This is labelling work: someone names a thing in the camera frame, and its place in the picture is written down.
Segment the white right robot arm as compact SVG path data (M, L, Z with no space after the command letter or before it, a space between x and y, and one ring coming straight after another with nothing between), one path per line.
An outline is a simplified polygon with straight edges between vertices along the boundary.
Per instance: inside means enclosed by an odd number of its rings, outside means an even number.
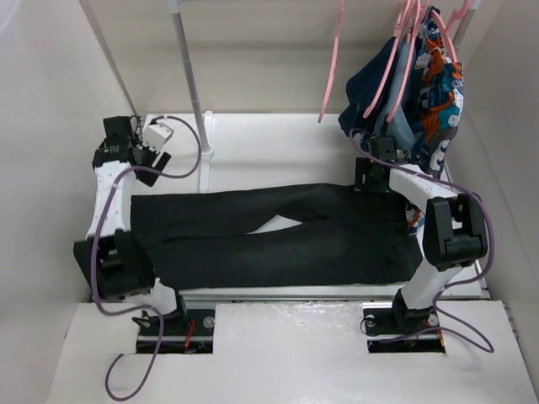
M418 167L383 161L361 152L359 180L370 187L382 183L403 196L424 217L425 262L395 294L388 308L367 308L371 335L433 332L440 326L439 300L450 288L480 280L456 276L480 258L494 259L494 232L483 202L472 191L423 173Z

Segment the black trousers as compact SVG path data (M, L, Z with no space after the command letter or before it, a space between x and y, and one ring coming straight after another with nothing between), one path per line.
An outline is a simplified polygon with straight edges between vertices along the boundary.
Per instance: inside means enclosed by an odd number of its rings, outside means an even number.
M405 205L329 183L136 195L131 229L176 290L394 284L423 259Z

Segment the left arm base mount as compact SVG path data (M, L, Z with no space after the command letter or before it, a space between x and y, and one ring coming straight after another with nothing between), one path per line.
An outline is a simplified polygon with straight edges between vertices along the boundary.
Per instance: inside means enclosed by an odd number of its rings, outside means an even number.
M163 316L163 338L160 354L211 354L213 352L216 311L212 307L189 308L187 318L180 313ZM142 311L131 320L138 326L136 352L152 354L157 345L158 318Z

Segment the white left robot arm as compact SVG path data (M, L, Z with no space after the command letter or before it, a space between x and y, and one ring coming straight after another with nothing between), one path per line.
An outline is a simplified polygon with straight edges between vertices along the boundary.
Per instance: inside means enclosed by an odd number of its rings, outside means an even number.
M129 301L158 310L172 334L188 325L183 297L163 285L146 250L131 229L131 196L136 183L152 187L171 156L163 151L173 129L152 122L140 132L128 116L103 120L105 138L93 154L97 180L93 218L73 255L99 300Z

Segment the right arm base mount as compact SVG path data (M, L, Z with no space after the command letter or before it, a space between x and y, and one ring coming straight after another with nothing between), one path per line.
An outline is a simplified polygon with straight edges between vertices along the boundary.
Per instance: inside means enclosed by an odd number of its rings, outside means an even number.
M445 343L432 309L398 319L391 307L367 306L360 330L369 354L444 354Z

